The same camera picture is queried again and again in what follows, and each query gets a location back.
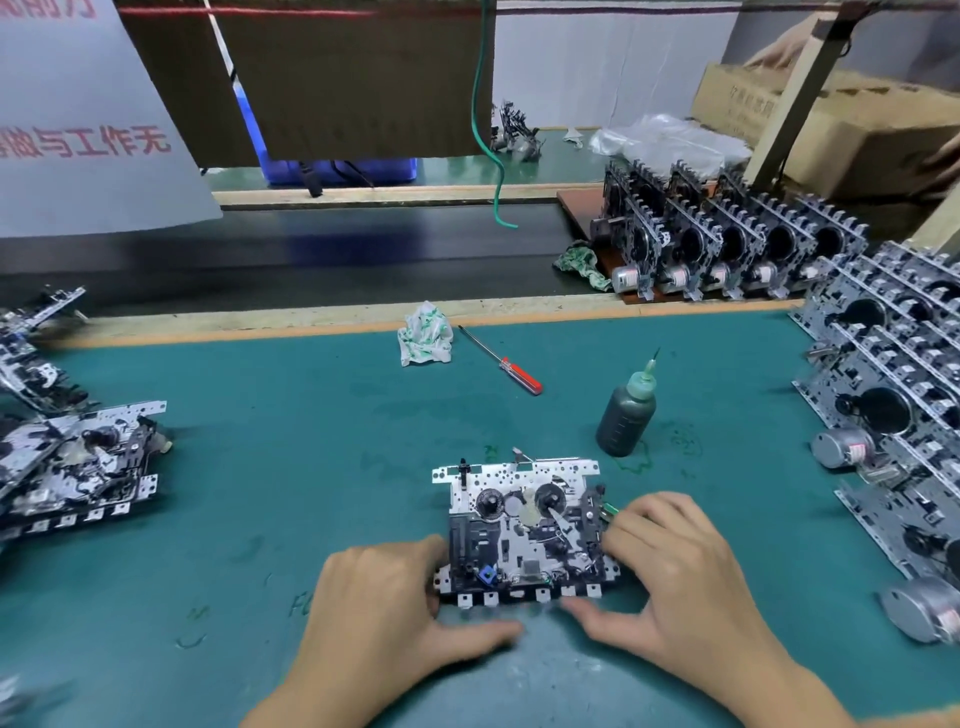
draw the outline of white sign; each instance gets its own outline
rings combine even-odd
[[[0,237],[222,216],[111,0],[0,0]]]

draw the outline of screwdriver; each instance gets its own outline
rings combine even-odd
[[[517,384],[519,384],[521,387],[523,387],[525,390],[527,390],[527,392],[529,392],[529,393],[532,394],[532,395],[538,395],[538,394],[540,394],[540,393],[543,391],[543,385],[542,385],[542,384],[540,384],[540,383],[539,383],[538,381],[536,381],[532,376],[528,375],[526,372],[524,372],[522,369],[520,369],[516,364],[511,364],[511,363],[507,360],[507,357],[506,357],[506,356],[504,356],[504,357],[501,359],[499,356],[497,356],[495,353],[493,353],[490,349],[488,349],[487,347],[485,347],[485,346],[477,339],[476,336],[474,336],[473,334],[471,334],[471,333],[470,333],[469,331],[467,331],[465,328],[460,327],[460,326],[458,326],[457,328],[458,328],[460,331],[462,331],[462,332],[464,333],[464,335],[465,335],[470,341],[472,341],[474,344],[476,344],[478,347],[480,347],[483,351],[485,351],[485,352],[488,353],[490,356],[492,356],[494,359],[496,359],[498,362],[500,362],[500,369],[502,369],[504,372],[506,372],[507,375],[508,375],[513,381],[515,381]]]

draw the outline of green nozzle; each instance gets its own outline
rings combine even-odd
[[[654,368],[657,366],[657,353],[654,358],[647,362],[647,366],[642,372],[636,372],[627,382],[627,393],[635,400],[649,400],[654,396],[654,390],[657,389],[657,378],[654,376]]]

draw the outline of conveyor belt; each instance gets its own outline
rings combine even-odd
[[[99,316],[589,293],[558,205],[228,212],[136,234],[0,241],[0,304],[84,285]]]

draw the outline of green wire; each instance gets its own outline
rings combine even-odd
[[[490,148],[483,143],[483,139],[480,138],[480,132],[477,131],[477,95],[480,93],[480,76],[483,73],[483,61],[486,56],[487,0],[480,0],[480,56],[477,58],[477,72],[473,77],[473,93],[470,98],[470,126],[473,129],[473,138],[477,140],[477,144],[480,145],[483,153],[493,160],[493,163],[496,164],[499,172],[499,179],[496,181],[496,189],[493,192],[493,219],[496,220],[498,225],[502,225],[504,228],[516,230],[516,225],[513,223],[504,222],[500,219],[500,187],[503,186],[503,180],[507,176],[507,170],[504,168],[503,162],[500,161],[496,155],[490,151]]]

